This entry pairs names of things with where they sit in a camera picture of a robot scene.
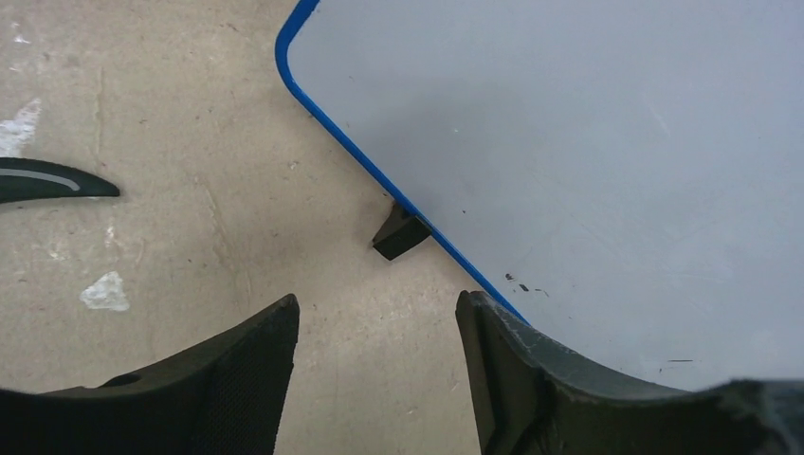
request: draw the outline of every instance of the blue trim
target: blue trim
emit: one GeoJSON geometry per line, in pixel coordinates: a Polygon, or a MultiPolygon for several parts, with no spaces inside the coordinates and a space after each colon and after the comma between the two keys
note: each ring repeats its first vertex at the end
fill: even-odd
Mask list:
{"type": "Polygon", "coordinates": [[[487,292],[494,300],[500,302],[502,306],[504,306],[508,311],[519,317],[520,319],[524,320],[525,323],[527,321],[525,318],[520,315],[520,313],[514,309],[514,307],[508,302],[508,300],[503,297],[500,292],[491,285],[491,283],[483,276],[481,273],[476,269],[469,261],[466,260],[463,254],[461,254],[455,246],[453,246],[444,235],[433,226],[433,224],[425,217],[413,203],[402,194],[392,182],[382,173],[377,166],[372,163],[372,161],[368,158],[368,156],[364,155],[360,149],[352,142],[349,137],[343,134],[342,131],[337,127],[337,125],[326,116],[326,114],[321,111],[321,109],[312,101],[304,91],[299,88],[296,84],[296,81],[293,80],[293,75],[290,72],[290,66],[287,64],[287,49],[290,47],[290,43],[293,41],[293,38],[296,37],[296,33],[299,32],[299,29],[302,28],[304,22],[310,17],[310,14],[316,9],[319,0],[301,0],[299,4],[293,9],[293,12],[290,13],[290,17],[287,18],[287,22],[284,23],[282,30],[280,30],[279,35],[277,36],[276,45],[274,47],[274,57],[276,59],[277,68],[279,69],[279,74],[282,76],[282,80],[284,84],[287,86],[287,89],[290,90],[290,93],[298,100],[302,106],[304,106],[310,114],[313,115],[320,123],[323,125],[324,128],[340,142],[340,144],[345,148],[352,156],[355,157],[358,163],[360,163],[366,171],[368,171],[372,177],[379,182],[380,185],[391,195],[393,199],[396,200],[399,204],[401,204],[408,212],[416,214],[420,219],[422,219],[430,229],[432,230],[432,237],[441,244],[447,253],[449,253],[458,264],[463,267],[469,275],[472,276],[479,284],[483,287],[485,292],[487,292]]]}

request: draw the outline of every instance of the paint chip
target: paint chip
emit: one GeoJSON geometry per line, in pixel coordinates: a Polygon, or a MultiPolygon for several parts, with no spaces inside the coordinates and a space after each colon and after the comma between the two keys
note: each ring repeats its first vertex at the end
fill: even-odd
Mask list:
{"type": "Polygon", "coordinates": [[[17,112],[12,120],[0,121],[0,156],[20,157],[36,133],[36,124],[42,113],[42,101],[33,99],[17,112]]]}
{"type": "Polygon", "coordinates": [[[90,310],[127,311],[131,306],[123,292],[123,278],[117,271],[100,277],[79,297],[90,310]]]}

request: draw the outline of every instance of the black curved object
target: black curved object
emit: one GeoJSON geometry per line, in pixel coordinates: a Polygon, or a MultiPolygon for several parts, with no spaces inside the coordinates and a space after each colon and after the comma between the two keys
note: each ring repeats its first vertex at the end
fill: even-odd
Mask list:
{"type": "Polygon", "coordinates": [[[120,190],[91,173],[38,159],[0,157],[0,204],[58,197],[117,197],[120,190]]]}
{"type": "Polygon", "coordinates": [[[525,325],[485,293],[456,310],[484,455],[797,454],[804,382],[685,392],[606,368],[525,325]]]}
{"type": "Polygon", "coordinates": [[[0,453],[273,453],[298,333],[289,295],[97,389],[0,391],[0,453]]]}

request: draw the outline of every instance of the concrete floor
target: concrete floor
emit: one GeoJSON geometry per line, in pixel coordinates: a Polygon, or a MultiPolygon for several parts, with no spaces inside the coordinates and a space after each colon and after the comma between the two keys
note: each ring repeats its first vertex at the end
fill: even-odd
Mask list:
{"type": "Polygon", "coordinates": [[[0,2],[0,152],[124,191],[0,206],[0,386],[98,386],[292,292],[276,453],[478,453],[453,316],[477,285],[432,240],[392,264],[371,250],[391,200],[274,65],[294,6],[0,2]],[[128,309],[90,309],[113,271],[128,309]]]}

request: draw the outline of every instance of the white table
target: white table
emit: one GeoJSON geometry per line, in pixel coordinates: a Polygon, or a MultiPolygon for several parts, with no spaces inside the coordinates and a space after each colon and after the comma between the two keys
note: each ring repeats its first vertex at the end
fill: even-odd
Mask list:
{"type": "Polygon", "coordinates": [[[688,390],[804,376],[804,3],[302,0],[277,62],[548,337],[688,390]]]}

